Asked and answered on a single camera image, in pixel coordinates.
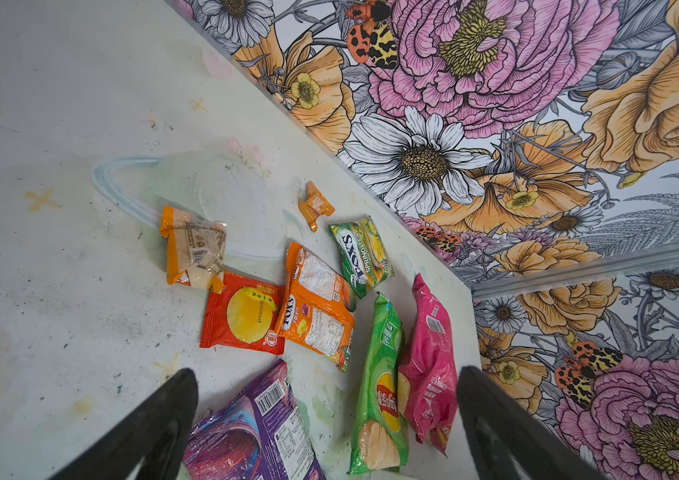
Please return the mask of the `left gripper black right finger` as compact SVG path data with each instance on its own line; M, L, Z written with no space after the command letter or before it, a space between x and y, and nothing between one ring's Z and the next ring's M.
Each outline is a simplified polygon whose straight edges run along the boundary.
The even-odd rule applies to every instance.
M601 479L603 476L534 420L489 376L459 372L457 401L481 479Z

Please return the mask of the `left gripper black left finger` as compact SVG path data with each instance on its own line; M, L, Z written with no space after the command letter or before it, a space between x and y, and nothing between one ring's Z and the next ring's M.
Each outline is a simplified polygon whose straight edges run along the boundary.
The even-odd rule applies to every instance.
M55 479L175 479L193 426L198 386L177 371Z

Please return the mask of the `pink chips bag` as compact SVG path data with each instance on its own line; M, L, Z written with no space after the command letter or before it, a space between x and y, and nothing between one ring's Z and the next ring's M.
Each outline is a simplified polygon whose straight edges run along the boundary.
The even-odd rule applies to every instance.
M413 296L417 319L397 366L399 412L417 442L445 454L459 410L451 318L421 275L413 281Z

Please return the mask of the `green Lays chips bag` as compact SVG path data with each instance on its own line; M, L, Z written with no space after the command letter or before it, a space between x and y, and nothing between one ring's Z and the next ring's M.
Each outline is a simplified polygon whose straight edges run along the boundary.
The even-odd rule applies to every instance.
M399 413L397 398L397 360L401 343L401 320L393 304L379 294L375 299L373 332L351 437L351 475L397 470L409 461L407 420Z

